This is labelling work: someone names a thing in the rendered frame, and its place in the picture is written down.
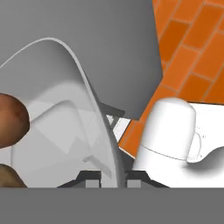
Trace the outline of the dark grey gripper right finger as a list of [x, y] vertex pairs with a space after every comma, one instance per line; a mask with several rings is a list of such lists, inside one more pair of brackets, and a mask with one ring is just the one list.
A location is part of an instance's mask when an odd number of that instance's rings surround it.
[[145, 171], [126, 171], [127, 188], [164, 188], [165, 186], [152, 180]]

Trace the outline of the brown onion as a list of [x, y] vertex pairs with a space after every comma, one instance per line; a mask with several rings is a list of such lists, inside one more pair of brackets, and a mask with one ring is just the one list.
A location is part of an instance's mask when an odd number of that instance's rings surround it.
[[30, 129], [25, 105], [8, 94], [0, 94], [0, 149], [20, 141]]

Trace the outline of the clear plastic vegetable container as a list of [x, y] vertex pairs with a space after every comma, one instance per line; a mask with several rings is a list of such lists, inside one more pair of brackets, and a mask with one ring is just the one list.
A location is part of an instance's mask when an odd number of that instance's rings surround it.
[[42, 38], [12, 55], [0, 66], [0, 93], [16, 97], [28, 110], [28, 133], [0, 150], [0, 163], [27, 186], [62, 186], [82, 171], [99, 172], [104, 188], [125, 185], [114, 132], [64, 42]]

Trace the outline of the brown sweet potato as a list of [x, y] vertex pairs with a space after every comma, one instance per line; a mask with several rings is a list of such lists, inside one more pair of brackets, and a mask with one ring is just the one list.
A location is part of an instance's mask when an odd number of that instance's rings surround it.
[[15, 170], [6, 164], [0, 164], [0, 187], [24, 187], [24, 181]]

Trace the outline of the white rounded fixture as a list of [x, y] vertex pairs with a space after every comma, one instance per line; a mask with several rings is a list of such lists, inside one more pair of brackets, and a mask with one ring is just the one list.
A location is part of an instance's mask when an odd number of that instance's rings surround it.
[[224, 104], [157, 101], [133, 169], [171, 188], [224, 188]]

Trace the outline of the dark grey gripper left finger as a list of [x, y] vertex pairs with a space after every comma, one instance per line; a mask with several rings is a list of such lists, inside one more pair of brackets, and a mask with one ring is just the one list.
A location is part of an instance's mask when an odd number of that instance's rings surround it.
[[80, 171], [76, 179], [60, 185], [59, 188], [101, 188], [101, 180], [102, 173], [100, 171]]

